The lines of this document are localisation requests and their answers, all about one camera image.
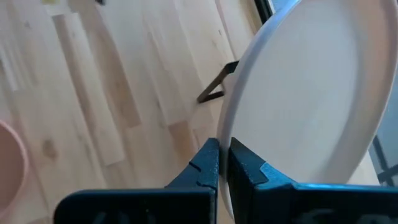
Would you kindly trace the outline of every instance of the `wood grain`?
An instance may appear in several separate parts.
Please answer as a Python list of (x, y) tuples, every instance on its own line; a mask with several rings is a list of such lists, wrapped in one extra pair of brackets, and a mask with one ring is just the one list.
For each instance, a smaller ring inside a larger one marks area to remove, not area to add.
[(175, 4), (176, 15), (204, 88), (234, 60), (221, 17), (214, 0), (178, 0)]
[(212, 122), (207, 106), (198, 106), (196, 97), (202, 91), (198, 71), (187, 38), (172, 0), (144, 1), (144, 19), (164, 59), (164, 67), (177, 82), (188, 120), (193, 128)]
[(34, 220), (32, 222), (29, 222), (28, 224), (51, 224), (51, 218), (50, 217), (43, 217), (37, 220)]
[(80, 17), (73, 13), (53, 19), (93, 143), (105, 166), (120, 162), (125, 158), (123, 144)]
[(190, 161), (198, 152), (198, 148), (192, 136), (192, 129), (187, 121), (182, 121), (170, 125), (169, 131), (172, 135), (174, 147), (182, 170), (187, 166), (187, 161)]
[(2, 68), (12, 90), (32, 86), (36, 82), (36, 77), (30, 72), (34, 69), (32, 62), (28, 60), (32, 54), (25, 36), (19, 35), (29, 27), (29, 23), (21, 26), (17, 22), (17, 12), (10, 2), (0, 2), (0, 5)]
[(99, 67), (109, 106), (120, 127), (132, 128), (140, 123), (131, 90), (127, 84), (115, 44), (92, 1), (69, 0), (72, 11), (79, 12), (88, 42)]
[(180, 170), (175, 165), (176, 155), (167, 129), (158, 94), (149, 74), (148, 54), (142, 17), (142, 3), (129, 0), (109, 2), (102, 14), (121, 56), (126, 78), (135, 96), (149, 150), (155, 152), (155, 173), (161, 186), (167, 184)]
[(128, 160), (123, 160), (104, 169), (104, 176), (110, 189), (137, 188), (135, 172)]
[(45, 10), (49, 16), (70, 14), (72, 10), (68, 5), (68, 0), (55, 0), (54, 3), (45, 4)]
[(172, 72), (165, 67), (165, 61), (156, 47), (152, 33), (146, 39), (145, 61), (151, 81), (154, 84), (160, 108), (166, 124), (174, 124), (187, 118), (182, 96)]
[(163, 187), (168, 179), (162, 178), (165, 174), (159, 164), (162, 160), (158, 152), (150, 147), (146, 132), (143, 126), (131, 128), (128, 131), (129, 144), (133, 150), (127, 152), (129, 161), (134, 164), (134, 173), (136, 175), (136, 186), (138, 188)]

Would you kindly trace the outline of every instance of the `black metal stand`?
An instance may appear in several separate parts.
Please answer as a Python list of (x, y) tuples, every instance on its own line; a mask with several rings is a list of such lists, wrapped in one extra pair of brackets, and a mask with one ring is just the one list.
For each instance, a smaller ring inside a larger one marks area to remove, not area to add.
[(214, 100), (219, 97), (224, 96), (224, 90), (218, 91), (216, 93), (211, 93), (218, 85), (222, 84), (225, 77), (233, 72), (235, 72), (236, 66), (238, 66), (238, 62), (231, 62), (224, 66), (222, 71), (217, 75), (217, 77), (203, 90), (202, 93), (197, 98), (198, 103), (204, 103), (209, 100)]

